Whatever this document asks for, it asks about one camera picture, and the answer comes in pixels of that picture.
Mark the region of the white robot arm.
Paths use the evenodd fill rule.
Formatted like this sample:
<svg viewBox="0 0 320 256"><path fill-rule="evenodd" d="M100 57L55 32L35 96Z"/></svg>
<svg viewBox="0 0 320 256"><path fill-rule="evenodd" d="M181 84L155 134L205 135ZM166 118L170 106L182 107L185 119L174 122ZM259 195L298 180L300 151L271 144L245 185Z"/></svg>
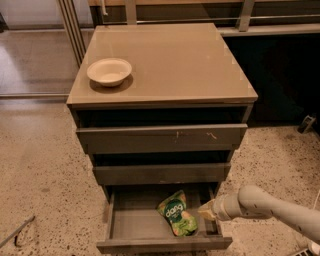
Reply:
<svg viewBox="0 0 320 256"><path fill-rule="evenodd" d="M198 213L210 221L274 217L314 243L320 244L319 211L277 199L255 185L246 185L236 193L220 195L200 206Z"/></svg>

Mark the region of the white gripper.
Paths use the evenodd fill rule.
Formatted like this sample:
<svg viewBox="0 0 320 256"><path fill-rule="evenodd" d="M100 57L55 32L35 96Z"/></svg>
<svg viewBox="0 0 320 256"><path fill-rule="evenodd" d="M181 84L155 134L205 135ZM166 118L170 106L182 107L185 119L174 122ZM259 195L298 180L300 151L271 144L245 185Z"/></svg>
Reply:
<svg viewBox="0 0 320 256"><path fill-rule="evenodd" d="M210 200L198 208L198 214L206 220L229 221L241 216L237 194L225 194Z"/></svg>

